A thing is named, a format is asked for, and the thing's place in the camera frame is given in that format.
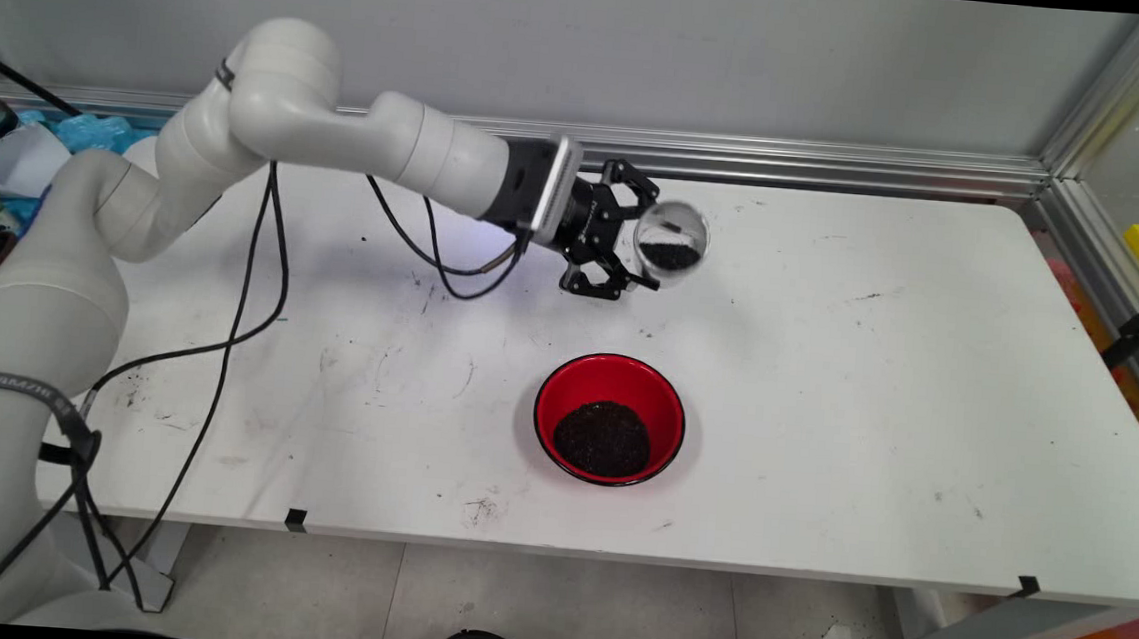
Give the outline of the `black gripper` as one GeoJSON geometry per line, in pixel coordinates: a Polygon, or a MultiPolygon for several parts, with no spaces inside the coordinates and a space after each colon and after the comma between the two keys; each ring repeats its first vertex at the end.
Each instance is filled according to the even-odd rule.
{"type": "Polygon", "coordinates": [[[626,159],[604,162],[598,183],[574,180],[555,234],[554,249],[566,260],[558,279],[560,290],[585,300],[613,303],[618,303],[626,293],[636,289],[659,290],[659,281],[642,271],[631,270],[613,249],[612,243],[603,244],[588,234],[599,213],[642,216],[659,203],[658,196],[657,185],[626,159]],[[618,186],[634,194],[633,207],[618,204],[615,195],[615,187],[618,186]]]}

